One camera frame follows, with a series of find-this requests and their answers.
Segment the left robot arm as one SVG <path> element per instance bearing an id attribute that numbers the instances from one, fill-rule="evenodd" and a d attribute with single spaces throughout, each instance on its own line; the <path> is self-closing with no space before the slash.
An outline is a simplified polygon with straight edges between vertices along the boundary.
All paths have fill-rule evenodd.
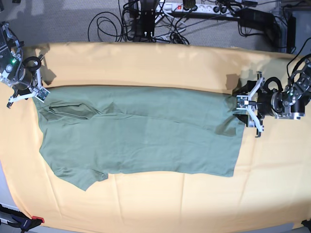
<path id="1" fill-rule="evenodd" d="M 250 106 L 257 111 L 257 118 L 300 119 L 311 99 L 311 55 L 301 58 L 293 68 L 287 85 L 283 88 L 277 77 L 263 79 L 254 92 L 257 101 Z"/>

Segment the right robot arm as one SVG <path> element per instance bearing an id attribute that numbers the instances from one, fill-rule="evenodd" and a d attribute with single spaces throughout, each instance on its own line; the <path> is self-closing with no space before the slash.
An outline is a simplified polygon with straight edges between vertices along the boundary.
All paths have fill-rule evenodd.
<path id="1" fill-rule="evenodd" d="M 20 111 L 41 131 L 165 130 L 169 127 L 232 136 L 243 129 L 233 96 L 222 92 L 216 49 L 173 45 L 52 45 L 48 63 L 13 51 L 17 39 L 0 33 L 0 77 L 34 108 Z M 56 79 L 45 89 L 42 77 Z"/>

